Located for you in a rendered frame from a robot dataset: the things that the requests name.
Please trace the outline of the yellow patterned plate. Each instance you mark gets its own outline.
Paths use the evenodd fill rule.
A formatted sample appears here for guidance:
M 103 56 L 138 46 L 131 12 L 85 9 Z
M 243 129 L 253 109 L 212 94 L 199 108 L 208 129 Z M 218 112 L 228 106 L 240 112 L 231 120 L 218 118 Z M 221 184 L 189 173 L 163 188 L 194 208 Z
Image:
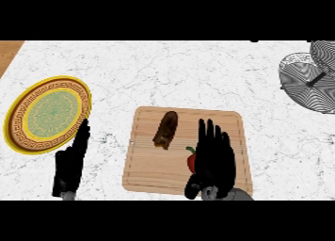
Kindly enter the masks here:
M 72 139 L 90 110 L 91 93 L 82 80 L 60 75 L 38 81 L 7 111 L 3 135 L 10 148 L 23 154 L 54 150 Z

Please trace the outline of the brown baked food piece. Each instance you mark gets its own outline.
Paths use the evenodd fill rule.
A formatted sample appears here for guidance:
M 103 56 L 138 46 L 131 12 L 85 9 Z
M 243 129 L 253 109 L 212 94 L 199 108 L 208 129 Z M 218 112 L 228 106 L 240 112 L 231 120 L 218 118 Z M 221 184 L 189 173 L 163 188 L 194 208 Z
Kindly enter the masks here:
M 178 127 L 178 113 L 175 111 L 168 111 L 160 120 L 158 130 L 155 133 L 153 143 L 156 147 L 163 150 L 169 148 L 175 132 Z

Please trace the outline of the wooden cutting board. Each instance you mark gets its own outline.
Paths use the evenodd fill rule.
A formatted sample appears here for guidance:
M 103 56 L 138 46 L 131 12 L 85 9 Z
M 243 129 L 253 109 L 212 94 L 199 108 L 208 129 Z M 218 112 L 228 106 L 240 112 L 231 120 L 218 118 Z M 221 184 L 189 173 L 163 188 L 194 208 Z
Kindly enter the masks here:
M 163 150 L 155 146 L 153 137 L 163 115 L 178 114 L 177 133 Z M 135 109 L 127 152 L 122 187 L 128 191 L 181 195 L 190 177 L 186 147 L 196 147 L 199 119 L 212 119 L 227 132 L 236 157 L 234 186 L 252 195 L 250 164 L 242 116 L 234 111 L 140 106 Z

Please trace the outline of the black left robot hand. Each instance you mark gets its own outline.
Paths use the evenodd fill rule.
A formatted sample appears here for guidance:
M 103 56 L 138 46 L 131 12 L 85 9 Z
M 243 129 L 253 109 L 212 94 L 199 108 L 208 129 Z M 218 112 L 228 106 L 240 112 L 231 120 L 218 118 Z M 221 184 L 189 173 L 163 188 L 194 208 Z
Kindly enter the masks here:
M 71 191 L 76 193 L 78 191 L 88 138 L 90 126 L 88 121 L 84 120 L 72 145 L 63 151 L 56 152 L 56 174 L 51 193 L 56 198 L 60 198 L 62 192 Z

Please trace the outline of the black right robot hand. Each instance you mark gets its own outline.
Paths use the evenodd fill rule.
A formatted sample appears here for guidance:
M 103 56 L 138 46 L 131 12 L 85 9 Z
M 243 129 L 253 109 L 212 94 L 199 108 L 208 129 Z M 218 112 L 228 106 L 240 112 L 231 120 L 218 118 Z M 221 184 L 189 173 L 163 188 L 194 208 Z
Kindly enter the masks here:
M 184 197 L 193 200 L 208 187 L 217 188 L 217 199 L 227 196 L 234 186 L 236 161 L 227 132 L 212 120 L 199 119 L 194 173 L 186 187 Z

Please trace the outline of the red bell pepper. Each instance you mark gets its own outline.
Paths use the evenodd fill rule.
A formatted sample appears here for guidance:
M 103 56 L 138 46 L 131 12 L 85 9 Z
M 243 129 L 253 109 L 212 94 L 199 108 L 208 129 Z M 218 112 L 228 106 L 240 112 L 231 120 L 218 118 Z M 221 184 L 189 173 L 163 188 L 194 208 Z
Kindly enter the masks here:
M 193 147 L 187 146 L 186 150 L 191 152 L 190 156 L 187 157 L 187 167 L 191 173 L 194 173 L 194 159 L 196 159 L 196 151 Z

